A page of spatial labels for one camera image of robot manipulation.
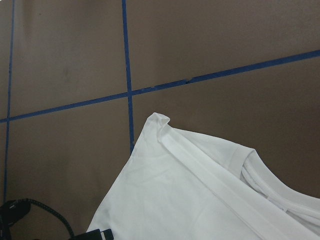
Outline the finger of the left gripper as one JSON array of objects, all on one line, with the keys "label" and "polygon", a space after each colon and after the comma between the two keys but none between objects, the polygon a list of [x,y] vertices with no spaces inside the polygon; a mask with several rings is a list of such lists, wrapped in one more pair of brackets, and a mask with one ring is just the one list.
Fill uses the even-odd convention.
[{"label": "finger of the left gripper", "polygon": [[113,240],[114,233],[112,226],[107,224],[100,224],[88,228],[86,231],[81,233],[76,233],[73,240]]}]

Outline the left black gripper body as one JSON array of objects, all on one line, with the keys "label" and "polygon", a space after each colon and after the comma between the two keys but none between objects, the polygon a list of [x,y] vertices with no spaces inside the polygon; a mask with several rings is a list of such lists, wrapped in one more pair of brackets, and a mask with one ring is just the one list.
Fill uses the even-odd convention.
[{"label": "left black gripper body", "polygon": [[31,210],[28,199],[9,200],[0,207],[0,239],[11,240],[10,227],[24,218]]}]

